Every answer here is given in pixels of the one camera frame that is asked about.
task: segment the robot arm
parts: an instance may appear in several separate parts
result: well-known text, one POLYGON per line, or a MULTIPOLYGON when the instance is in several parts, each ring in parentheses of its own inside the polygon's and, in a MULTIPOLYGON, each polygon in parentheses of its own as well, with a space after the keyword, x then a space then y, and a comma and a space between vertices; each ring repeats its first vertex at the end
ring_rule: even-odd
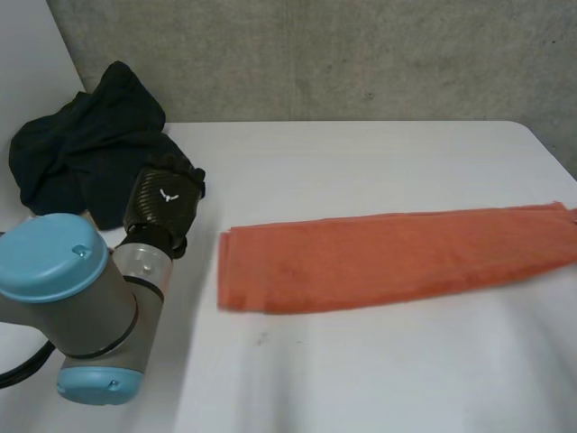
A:
POLYGON ((0 238, 0 321, 38 328, 65 356, 64 398, 123 404, 142 381, 172 261, 204 196, 204 172, 168 157, 144 168, 110 256, 80 216, 27 221, 0 238))

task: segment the black cloth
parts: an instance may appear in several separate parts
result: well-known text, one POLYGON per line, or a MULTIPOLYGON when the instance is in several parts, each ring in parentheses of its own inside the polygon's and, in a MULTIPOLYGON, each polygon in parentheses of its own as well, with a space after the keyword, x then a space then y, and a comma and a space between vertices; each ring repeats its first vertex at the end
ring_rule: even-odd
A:
POLYGON ((88 210, 100 229, 121 226, 141 167, 182 151, 163 134, 165 115, 134 73, 110 65, 92 94, 25 124, 10 145, 20 200, 36 215, 88 210))

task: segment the gray wall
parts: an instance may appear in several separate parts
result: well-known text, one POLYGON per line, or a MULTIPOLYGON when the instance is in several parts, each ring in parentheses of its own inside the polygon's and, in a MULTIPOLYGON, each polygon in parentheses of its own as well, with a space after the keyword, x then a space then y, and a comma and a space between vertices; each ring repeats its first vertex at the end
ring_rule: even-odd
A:
POLYGON ((174 122, 503 119, 577 176, 575 0, 49 0, 88 89, 174 122))

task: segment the folded towel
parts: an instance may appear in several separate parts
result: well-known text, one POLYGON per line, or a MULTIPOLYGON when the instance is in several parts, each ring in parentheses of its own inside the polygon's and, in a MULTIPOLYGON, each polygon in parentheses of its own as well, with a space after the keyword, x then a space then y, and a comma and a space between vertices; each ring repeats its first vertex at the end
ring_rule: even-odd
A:
POLYGON ((222 309, 355 309, 524 280, 577 262, 560 203, 234 227, 221 234, 222 309))

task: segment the white table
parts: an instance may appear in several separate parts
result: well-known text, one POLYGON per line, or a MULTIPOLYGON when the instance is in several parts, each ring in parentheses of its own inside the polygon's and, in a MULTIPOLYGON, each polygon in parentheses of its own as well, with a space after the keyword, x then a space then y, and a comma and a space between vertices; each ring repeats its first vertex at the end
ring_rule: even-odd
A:
MULTIPOLYGON (((269 317, 216 307, 217 237, 230 226, 559 200, 577 183, 519 124, 169 124, 207 172, 145 383, 122 407, 54 388, 62 356, 0 392, 0 431, 577 431, 577 271, 371 309, 269 317)), ((111 243, 119 234, 109 236, 111 243)), ((2 326, 5 370, 40 346, 2 326)))

